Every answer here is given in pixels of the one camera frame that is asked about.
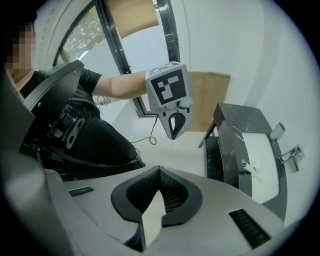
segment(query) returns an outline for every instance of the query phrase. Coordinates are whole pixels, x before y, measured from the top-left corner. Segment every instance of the chrome faucet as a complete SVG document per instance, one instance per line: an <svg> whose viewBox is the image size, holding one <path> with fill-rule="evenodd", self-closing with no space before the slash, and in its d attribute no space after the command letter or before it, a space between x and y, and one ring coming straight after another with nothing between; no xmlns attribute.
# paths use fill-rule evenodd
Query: chrome faucet
<svg viewBox="0 0 320 256"><path fill-rule="evenodd" d="M286 152L286 153L284 153L284 154L279 156L280 163L284 164L286 161L288 161L289 159L292 158L294 166L295 166L295 169L297 171L299 171L299 166L298 166L298 162L297 162L297 159L296 159L296 156L298 154L302 154L302 156L304 155L302 150L301 150L301 147L299 145L296 145L294 148L290 149L288 152Z"/></svg>

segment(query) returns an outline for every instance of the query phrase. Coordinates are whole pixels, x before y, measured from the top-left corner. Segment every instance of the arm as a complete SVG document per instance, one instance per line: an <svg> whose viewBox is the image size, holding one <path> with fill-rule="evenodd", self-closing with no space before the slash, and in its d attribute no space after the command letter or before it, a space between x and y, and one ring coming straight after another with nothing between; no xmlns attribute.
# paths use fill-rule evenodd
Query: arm
<svg viewBox="0 0 320 256"><path fill-rule="evenodd" d="M92 95L116 99L132 99L147 93L146 70L117 77L101 76Z"/></svg>

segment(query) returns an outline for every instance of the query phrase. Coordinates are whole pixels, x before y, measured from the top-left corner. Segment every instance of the person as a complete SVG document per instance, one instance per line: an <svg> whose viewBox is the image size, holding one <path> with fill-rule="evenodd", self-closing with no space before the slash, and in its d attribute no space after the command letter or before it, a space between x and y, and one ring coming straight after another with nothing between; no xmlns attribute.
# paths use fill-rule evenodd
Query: person
<svg viewBox="0 0 320 256"><path fill-rule="evenodd" d="M12 42L6 57L6 66L17 90L26 98L46 77L42 72L33 70L32 60L35 52L36 34L34 22L36 13L28 15L18 24L19 36ZM92 96L105 96L116 99L132 99L147 92L146 71L109 77L83 69L74 98L94 103ZM144 167L135 147L118 133L109 123L100 118L96 106L86 102L68 103L85 124L79 132L72 148L65 154L90 163L122 165L119 167L96 167L79 164L66 159L51 159L51 153L40 150L44 168L60 170L69 177L78 179L97 178L118 174Z"/></svg>

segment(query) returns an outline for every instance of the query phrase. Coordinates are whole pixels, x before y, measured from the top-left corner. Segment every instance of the t-shirt sleeve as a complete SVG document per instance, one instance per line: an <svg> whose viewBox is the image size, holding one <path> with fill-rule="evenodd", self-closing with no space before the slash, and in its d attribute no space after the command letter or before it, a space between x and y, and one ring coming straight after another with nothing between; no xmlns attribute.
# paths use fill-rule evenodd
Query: t-shirt sleeve
<svg viewBox="0 0 320 256"><path fill-rule="evenodd" d="M79 84L91 95L101 76L102 74L84 68L81 72Z"/></svg>

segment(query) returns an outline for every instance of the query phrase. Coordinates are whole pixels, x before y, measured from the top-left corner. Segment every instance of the white sink basin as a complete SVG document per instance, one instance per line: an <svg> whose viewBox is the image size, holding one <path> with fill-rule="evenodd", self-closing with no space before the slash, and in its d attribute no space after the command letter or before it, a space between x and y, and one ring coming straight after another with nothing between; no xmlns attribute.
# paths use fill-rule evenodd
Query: white sink basin
<svg viewBox="0 0 320 256"><path fill-rule="evenodd" d="M256 168L261 181L252 177L252 199L262 204L279 194L278 172L275 157L264 133L242 133L250 166Z"/></svg>

